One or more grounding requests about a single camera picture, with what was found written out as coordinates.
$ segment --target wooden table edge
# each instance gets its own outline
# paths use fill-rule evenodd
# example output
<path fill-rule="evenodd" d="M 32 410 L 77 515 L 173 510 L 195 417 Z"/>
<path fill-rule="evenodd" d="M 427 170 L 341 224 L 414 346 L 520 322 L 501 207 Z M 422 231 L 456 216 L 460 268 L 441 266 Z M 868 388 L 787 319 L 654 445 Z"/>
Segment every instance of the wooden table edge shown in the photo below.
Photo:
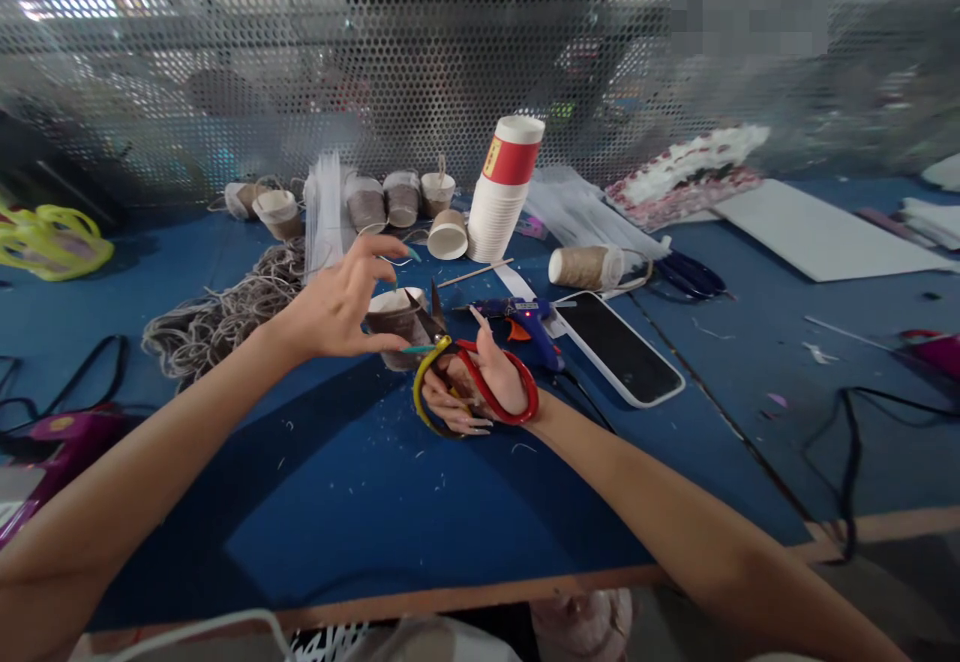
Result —
<path fill-rule="evenodd" d="M 836 545 L 830 541 L 819 526 L 811 526 L 811 535 L 814 537 L 814 541 L 790 548 L 804 562 L 808 564 L 822 562 L 836 559 L 839 556 Z M 519 582 L 501 582 L 479 587 L 454 587 L 405 592 L 382 597 L 366 597 L 318 607 L 282 610 L 276 612 L 276 615 L 283 630 L 289 632 L 295 629 L 313 629 L 327 625 L 442 614 L 462 609 L 528 602 L 555 595 L 585 594 L 594 590 L 646 587 L 667 580 L 668 577 L 663 569 L 658 565 L 651 564 L 576 575 L 542 577 Z M 84 635 L 87 642 L 85 646 L 91 654 L 116 653 L 144 639 L 155 637 L 186 624 L 191 623 L 160 624 L 137 629 L 93 632 Z M 264 633 L 265 631 L 265 627 L 261 623 L 250 622 L 232 625 L 228 629 L 216 630 L 208 635 L 198 635 L 195 639 L 242 636 Z"/>
<path fill-rule="evenodd" d="M 790 550 L 806 564 L 829 562 L 840 558 L 839 548 L 830 532 L 840 532 L 839 523 L 806 523 L 812 540 Z M 890 512 L 857 518 L 861 542 L 884 542 L 960 529 L 960 506 Z M 366 597 L 318 607 L 302 607 L 276 613 L 284 631 L 312 629 L 333 624 L 352 624 L 393 619 L 410 615 L 441 614 L 461 609 L 489 607 L 498 604 L 528 602 L 554 595 L 585 594 L 594 590 L 618 587 L 644 587 L 668 580 L 657 565 L 621 567 L 559 577 L 542 577 L 519 582 L 501 582 L 479 587 L 405 592 L 382 597 Z M 189 622 L 150 625 L 125 630 L 92 632 L 83 636 L 73 659 L 90 654 L 117 653 L 132 644 L 177 629 Z M 217 636 L 242 636 L 263 633 L 255 622 L 233 625 L 195 639 Z"/>

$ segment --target hot glue gun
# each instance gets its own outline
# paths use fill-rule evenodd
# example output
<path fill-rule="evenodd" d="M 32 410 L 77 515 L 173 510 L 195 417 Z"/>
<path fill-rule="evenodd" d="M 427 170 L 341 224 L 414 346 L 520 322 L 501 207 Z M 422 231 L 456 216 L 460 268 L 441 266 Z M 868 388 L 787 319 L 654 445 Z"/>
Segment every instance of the hot glue gun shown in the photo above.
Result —
<path fill-rule="evenodd" d="M 563 371 L 563 358 L 547 334 L 541 320 L 553 311 L 548 300 L 535 298 L 527 302 L 522 297 L 503 297 L 500 299 L 480 300 L 473 306 L 484 317 L 504 317 L 510 323 L 508 339 L 518 342 L 533 340 L 543 360 L 544 366 L 551 372 Z"/>

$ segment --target blue scissors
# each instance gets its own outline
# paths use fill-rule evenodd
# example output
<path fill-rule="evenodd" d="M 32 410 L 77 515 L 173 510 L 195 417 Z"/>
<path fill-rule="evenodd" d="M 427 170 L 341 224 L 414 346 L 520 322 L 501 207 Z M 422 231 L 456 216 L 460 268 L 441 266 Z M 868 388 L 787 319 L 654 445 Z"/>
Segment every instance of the blue scissors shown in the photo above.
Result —
<path fill-rule="evenodd" d="M 702 262 L 674 249 L 666 257 L 656 260 L 653 266 L 667 282 L 687 297 L 708 300 L 729 294 L 727 283 L 720 275 Z"/>

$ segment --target metal mesh partition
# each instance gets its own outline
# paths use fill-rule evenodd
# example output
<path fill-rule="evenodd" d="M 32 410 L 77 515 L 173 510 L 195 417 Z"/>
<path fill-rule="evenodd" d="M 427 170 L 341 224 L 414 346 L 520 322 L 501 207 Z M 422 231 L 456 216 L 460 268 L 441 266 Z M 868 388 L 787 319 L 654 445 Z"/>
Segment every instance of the metal mesh partition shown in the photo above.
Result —
<path fill-rule="evenodd" d="M 772 170 L 956 151 L 957 0 L 821 1 L 823 48 L 777 50 L 678 0 L 0 0 L 0 105 L 130 205 L 304 176 L 331 148 L 375 175 L 444 152 L 469 187 L 516 112 L 547 121 L 541 163 L 598 184 L 740 121 L 773 128 Z"/>

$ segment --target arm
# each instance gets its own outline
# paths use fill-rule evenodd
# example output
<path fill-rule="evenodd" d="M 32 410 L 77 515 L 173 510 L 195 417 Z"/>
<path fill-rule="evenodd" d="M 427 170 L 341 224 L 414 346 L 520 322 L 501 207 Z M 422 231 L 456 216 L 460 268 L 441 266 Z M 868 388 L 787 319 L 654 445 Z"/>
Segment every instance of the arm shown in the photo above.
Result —
<path fill-rule="evenodd" d="M 513 366 L 478 319 L 484 379 L 508 411 L 526 407 Z M 477 397 L 462 363 L 444 370 L 460 398 L 437 375 L 424 396 L 451 429 L 489 434 L 463 399 Z M 650 455 L 595 425 L 543 390 L 540 414 L 527 425 L 626 523 L 668 575 L 706 612 L 780 651 L 823 660 L 906 660 L 849 602 L 766 533 Z M 476 403 L 473 411 L 491 417 Z"/>
<path fill-rule="evenodd" d="M 407 346 L 360 330 L 377 279 L 396 280 L 381 254 L 404 256 L 406 247 L 360 238 L 341 265 L 67 485 L 0 552 L 4 659 L 47 659 L 76 641 L 110 581 L 287 372 L 316 356 Z"/>

